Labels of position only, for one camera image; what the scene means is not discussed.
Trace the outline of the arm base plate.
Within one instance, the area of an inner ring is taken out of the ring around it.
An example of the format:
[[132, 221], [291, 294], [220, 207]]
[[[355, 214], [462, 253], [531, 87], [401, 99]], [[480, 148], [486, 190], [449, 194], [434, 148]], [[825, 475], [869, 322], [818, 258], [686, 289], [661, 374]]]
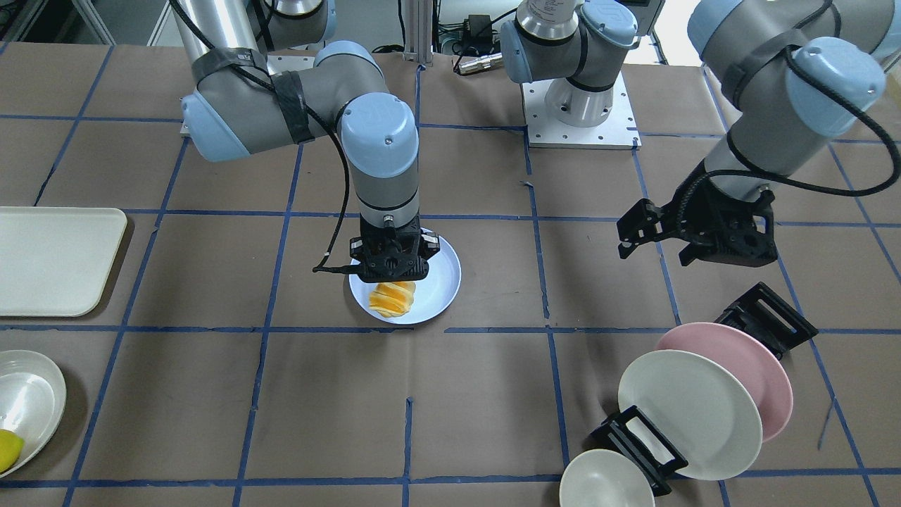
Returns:
[[643, 143], [622, 74], [611, 89], [577, 89], [565, 78], [521, 84], [531, 148], [630, 150]]

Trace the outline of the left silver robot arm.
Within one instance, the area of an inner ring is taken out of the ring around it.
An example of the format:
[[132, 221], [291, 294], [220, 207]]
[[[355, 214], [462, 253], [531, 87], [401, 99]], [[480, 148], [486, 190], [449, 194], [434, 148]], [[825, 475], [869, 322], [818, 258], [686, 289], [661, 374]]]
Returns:
[[[550, 80], [553, 115], [588, 127], [605, 115], [578, 118], [577, 103], [607, 103], [637, 29], [618, 1], [524, 1], [500, 29], [500, 49], [512, 82]], [[881, 61], [899, 49], [897, 1], [701, 1], [686, 34], [741, 115], [669, 203], [641, 199], [617, 221], [621, 258], [678, 238], [682, 265], [760, 267], [778, 259], [774, 186], [859, 198], [899, 180], [897, 144], [867, 113], [886, 87]], [[792, 179], [855, 122], [887, 148], [885, 182], [849, 190]]]

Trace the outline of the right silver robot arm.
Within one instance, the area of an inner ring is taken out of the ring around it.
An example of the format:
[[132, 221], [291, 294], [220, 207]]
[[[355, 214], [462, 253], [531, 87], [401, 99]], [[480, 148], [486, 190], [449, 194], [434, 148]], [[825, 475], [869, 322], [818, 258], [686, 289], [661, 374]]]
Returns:
[[181, 100], [194, 147], [212, 163], [326, 136], [354, 194], [354, 265], [316, 272], [364, 282], [423, 280], [440, 239], [420, 225], [419, 135], [373, 55], [332, 39], [332, 1], [172, 1], [196, 86]]

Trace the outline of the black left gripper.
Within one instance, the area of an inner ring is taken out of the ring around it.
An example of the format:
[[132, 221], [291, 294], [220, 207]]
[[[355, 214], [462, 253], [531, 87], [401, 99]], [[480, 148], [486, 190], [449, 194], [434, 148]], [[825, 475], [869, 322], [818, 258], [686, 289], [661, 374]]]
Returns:
[[640, 245], [676, 237], [686, 242], [679, 252], [682, 266], [695, 261], [766, 266], [779, 257], [774, 199], [770, 189], [750, 201], [733, 198], [704, 170], [693, 170], [665, 206], [640, 199], [618, 219], [619, 257], [627, 259]]

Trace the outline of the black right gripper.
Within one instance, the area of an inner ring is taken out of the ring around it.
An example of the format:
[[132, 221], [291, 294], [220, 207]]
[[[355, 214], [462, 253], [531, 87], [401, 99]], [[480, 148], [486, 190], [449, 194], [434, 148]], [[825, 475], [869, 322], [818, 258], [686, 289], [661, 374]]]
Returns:
[[386, 227], [360, 221], [360, 235], [350, 241], [350, 256], [357, 261], [350, 268], [363, 282], [417, 282], [430, 273], [429, 260], [440, 253], [440, 237], [420, 227], [415, 216], [408, 224]]

